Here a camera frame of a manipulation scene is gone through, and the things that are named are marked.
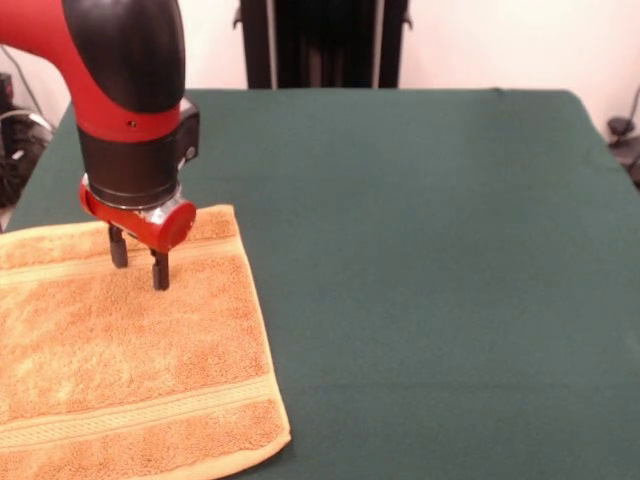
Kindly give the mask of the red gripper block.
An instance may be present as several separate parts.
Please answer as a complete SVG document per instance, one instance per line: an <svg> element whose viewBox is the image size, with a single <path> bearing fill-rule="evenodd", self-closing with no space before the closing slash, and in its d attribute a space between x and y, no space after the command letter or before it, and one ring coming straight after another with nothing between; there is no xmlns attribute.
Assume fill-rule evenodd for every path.
<svg viewBox="0 0 640 480"><path fill-rule="evenodd" d="M164 203L145 208L128 209L107 205L89 189L87 175L81 179L79 198L84 210L108 225L111 260L118 269L128 266L124 234L151 248L152 280L156 291L169 289L169 252L183 242L196 218L196 206L182 196L178 186Z"/></svg>

